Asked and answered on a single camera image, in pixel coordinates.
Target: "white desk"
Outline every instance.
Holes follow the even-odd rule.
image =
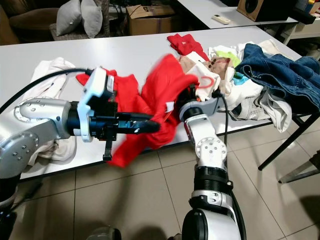
[[[201,20],[210,29],[256,26],[266,24],[280,23],[297,23],[291,17],[284,21],[261,21],[254,22],[237,11],[237,7],[230,7],[222,3],[220,0],[177,0],[194,16]],[[216,20],[211,19],[213,15],[220,15],[232,21],[228,25],[224,25]]]
[[[217,45],[233,46],[239,43],[253,41],[260,43],[271,36],[256,26],[235,27],[228,30],[212,29],[192,32],[182,32],[181,35],[191,33],[194,39],[202,44],[207,51],[208,47]],[[0,46],[0,104],[3,104],[17,91],[27,85],[33,71],[42,60],[52,60],[63,57],[76,67],[94,68],[103,66],[107,69],[116,69],[120,76],[134,74],[140,88],[152,66],[165,54],[178,53],[170,47],[167,36],[174,33],[111,37],[84,40],[54,41]],[[293,59],[300,56],[287,46],[275,40],[279,49]],[[61,99],[78,101],[81,98],[83,87],[74,77],[70,77]],[[211,117],[218,134],[225,132],[225,113],[217,113]],[[254,126],[269,123],[262,121],[233,121],[229,120],[228,132],[244,130]],[[113,144],[113,150],[123,141],[124,136],[119,134]],[[177,128],[175,139],[170,144],[188,141],[187,134],[181,123]],[[65,171],[72,168],[94,164],[102,161],[105,143],[95,140],[93,143],[83,143],[77,138],[77,151],[73,159],[64,162],[48,160],[38,161],[31,169],[25,171],[21,178],[30,178],[42,174]]]

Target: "tile floor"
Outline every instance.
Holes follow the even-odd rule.
[[[320,121],[260,172],[262,163],[297,128],[272,126],[230,134],[228,170],[248,240],[320,240],[320,174],[278,179],[320,149]],[[126,169],[106,164],[43,179],[18,208],[12,240],[85,240],[94,229],[119,228],[124,240],[166,240],[181,231],[190,207],[196,156],[188,144],[142,154]],[[20,184],[20,196],[34,181]]]

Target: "denim jacket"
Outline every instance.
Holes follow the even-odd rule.
[[[243,61],[235,68],[257,84],[270,88],[284,99],[296,114],[320,111],[320,65],[313,57],[292,61],[281,54],[270,58],[261,47],[248,43]]]

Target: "red cloth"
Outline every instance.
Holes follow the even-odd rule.
[[[171,43],[170,46],[173,49],[175,49],[179,54],[185,56],[193,51],[199,54],[204,60],[210,61],[208,56],[204,53],[201,44],[195,41],[190,34],[180,36],[177,33],[176,35],[168,36],[167,39]]]
[[[190,84],[198,84],[194,75],[186,75],[179,62],[172,54],[166,55],[153,69],[146,79],[141,95],[138,91],[138,82],[133,75],[128,77],[117,76],[116,71],[107,71],[114,75],[114,90],[119,112],[134,112],[153,115],[151,120],[160,124],[160,130],[154,133],[128,134],[126,140],[112,156],[112,165],[127,166],[146,147],[158,149],[170,143],[176,134],[176,127],[180,120],[174,110],[166,119],[166,102],[175,101],[181,91]],[[77,80],[82,84],[89,76],[79,74]]]

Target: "wooden speaker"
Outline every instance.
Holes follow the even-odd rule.
[[[240,0],[238,12],[255,22],[287,20],[296,0]]]

